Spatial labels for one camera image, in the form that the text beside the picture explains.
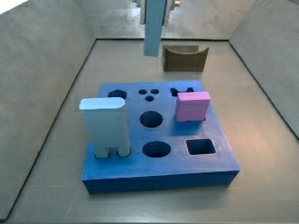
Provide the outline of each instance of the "circular hole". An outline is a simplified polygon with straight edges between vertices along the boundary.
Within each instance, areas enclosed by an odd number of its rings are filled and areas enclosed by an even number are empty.
[[[153,98],[150,95],[148,95],[144,99],[145,99],[148,102],[150,102],[154,98]]]
[[[161,158],[166,156],[170,152],[170,146],[168,143],[153,141],[146,143],[142,147],[142,153],[149,158]]]
[[[146,91],[144,89],[140,89],[137,92],[140,95],[145,95]]]
[[[156,128],[162,123],[162,116],[154,111],[146,111],[140,115],[138,121],[146,128]]]
[[[157,95],[157,94],[158,94],[158,90],[157,90],[157,89],[152,89],[152,90],[150,90],[150,93],[152,93],[153,95]]]

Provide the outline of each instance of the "square hole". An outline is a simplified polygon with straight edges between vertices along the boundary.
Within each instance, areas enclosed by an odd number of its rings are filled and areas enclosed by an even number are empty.
[[[216,152],[209,139],[187,140],[185,143],[191,155],[212,154]]]

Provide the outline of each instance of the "pink block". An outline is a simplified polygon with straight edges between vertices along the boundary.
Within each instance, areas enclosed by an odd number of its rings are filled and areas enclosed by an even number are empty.
[[[177,122],[204,121],[211,96],[208,92],[179,93],[175,107]]]

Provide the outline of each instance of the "blue shape sorter board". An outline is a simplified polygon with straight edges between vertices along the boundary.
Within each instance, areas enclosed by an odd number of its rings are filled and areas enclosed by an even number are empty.
[[[239,173],[212,107],[205,121],[176,122],[176,95],[203,91],[197,81],[110,83],[97,97],[125,98],[130,154],[96,159],[88,142],[81,181],[89,193],[225,186]]]

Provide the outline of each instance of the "white block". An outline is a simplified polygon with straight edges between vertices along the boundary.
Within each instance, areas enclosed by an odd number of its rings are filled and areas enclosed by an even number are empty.
[[[109,148],[117,155],[129,155],[126,105],[120,97],[82,99],[78,105],[97,158],[106,158]]]

